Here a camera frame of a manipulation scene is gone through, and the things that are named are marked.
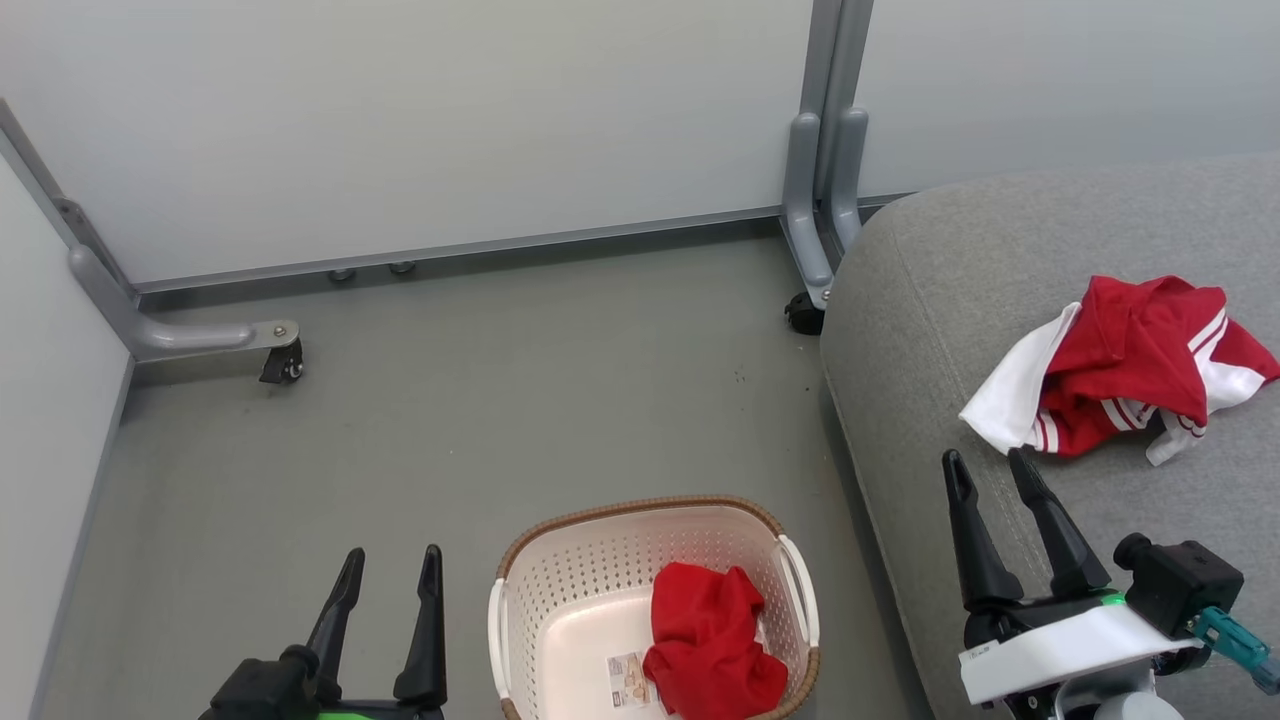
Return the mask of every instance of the gray fabric upholstery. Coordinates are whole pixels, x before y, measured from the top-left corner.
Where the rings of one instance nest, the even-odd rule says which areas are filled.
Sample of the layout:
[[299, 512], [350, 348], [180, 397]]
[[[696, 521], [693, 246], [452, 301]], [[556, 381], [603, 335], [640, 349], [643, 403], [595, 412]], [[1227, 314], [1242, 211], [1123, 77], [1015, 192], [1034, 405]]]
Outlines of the gray fabric upholstery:
[[[956, 660], [965, 614], [943, 450], [964, 454], [992, 536], [1028, 593], [1047, 594], [1051, 574], [1004, 457], [956, 419], [961, 406], [1093, 274], [1221, 286], [1230, 316], [1280, 352], [1277, 268], [1280, 154], [982, 179], [913, 195], [868, 223], [832, 290], [822, 355], [940, 719], [980, 716]], [[1213, 415], [1204, 442], [1161, 468], [1143, 456], [1153, 434], [1039, 464], [1117, 587], [1129, 579], [1111, 552], [1128, 533], [1198, 539], [1245, 574], [1234, 614], [1280, 643], [1277, 437], [1280, 384]], [[1158, 687], [1189, 720], [1280, 717], [1280, 698], [1217, 657]]]

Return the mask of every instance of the laundry basket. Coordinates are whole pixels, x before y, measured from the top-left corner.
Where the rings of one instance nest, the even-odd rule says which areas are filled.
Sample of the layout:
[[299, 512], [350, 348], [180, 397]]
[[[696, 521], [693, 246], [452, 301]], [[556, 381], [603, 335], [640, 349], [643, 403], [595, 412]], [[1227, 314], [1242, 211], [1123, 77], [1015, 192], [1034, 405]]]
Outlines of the laundry basket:
[[653, 644], [653, 579], [668, 562], [742, 568], [765, 606], [756, 634], [786, 664], [764, 720], [788, 717], [818, 679], [818, 605], [804, 559], [764, 509], [736, 497], [612, 505], [517, 539], [489, 596], [489, 661], [507, 720], [664, 720], [645, 692], [620, 707], [618, 671]]

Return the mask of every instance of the white partition panel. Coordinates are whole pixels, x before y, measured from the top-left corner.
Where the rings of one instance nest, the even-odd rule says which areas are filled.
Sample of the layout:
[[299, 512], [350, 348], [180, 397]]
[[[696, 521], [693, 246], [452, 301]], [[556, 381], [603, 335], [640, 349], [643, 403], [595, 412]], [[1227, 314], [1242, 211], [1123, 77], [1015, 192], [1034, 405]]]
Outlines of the white partition panel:
[[781, 202], [813, 0], [6, 0], [0, 95], [143, 287]]
[[1280, 147], [1271, 0], [876, 0], [861, 196]]
[[24, 187], [24, 168], [10, 168], [18, 160], [3, 135], [0, 150], [0, 717], [20, 720], [36, 701], [129, 355], [72, 278], [67, 245]]

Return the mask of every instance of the black wheel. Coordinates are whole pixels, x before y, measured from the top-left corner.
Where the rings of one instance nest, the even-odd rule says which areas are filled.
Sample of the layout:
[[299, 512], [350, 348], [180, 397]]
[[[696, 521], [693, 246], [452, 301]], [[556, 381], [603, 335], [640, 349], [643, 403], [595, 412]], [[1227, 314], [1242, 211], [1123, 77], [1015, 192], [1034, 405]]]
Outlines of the black wheel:
[[809, 299], [808, 292], [801, 292], [800, 295], [791, 299], [786, 307], [787, 322], [791, 323], [791, 329], [800, 334], [822, 334], [822, 322], [827, 316], [826, 310], [818, 310], [813, 306], [813, 300]]
[[271, 384], [293, 384], [302, 377], [302, 341], [296, 340], [284, 347], [273, 347], [262, 365], [259, 382]]

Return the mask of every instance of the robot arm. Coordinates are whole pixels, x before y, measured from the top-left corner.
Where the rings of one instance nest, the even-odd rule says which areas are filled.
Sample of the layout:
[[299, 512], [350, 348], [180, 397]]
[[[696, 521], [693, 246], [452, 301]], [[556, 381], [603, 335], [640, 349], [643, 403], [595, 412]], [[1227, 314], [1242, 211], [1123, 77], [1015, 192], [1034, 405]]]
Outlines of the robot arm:
[[200, 720], [444, 720], [444, 570], [440, 548], [429, 546], [419, 577], [417, 623], [393, 701], [344, 701], [338, 666], [347, 616], [360, 600], [365, 551], [352, 550], [307, 644], [289, 646], [279, 660], [244, 660], [209, 701]]
[[1155, 676], [1199, 667], [1213, 651], [1280, 694], [1280, 664], [1226, 614], [1244, 584], [1239, 570], [1199, 543], [1161, 547], [1133, 534], [1115, 553], [1133, 573], [1121, 594], [1023, 451], [1009, 452], [1009, 466], [1053, 568], [1050, 597], [1024, 600], [982, 520], [964, 460], [955, 450], [942, 456], [969, 611], [960, 675], [970, 702], [1001, 701], [1020, 720], [1178, 720], [1155, 696]]

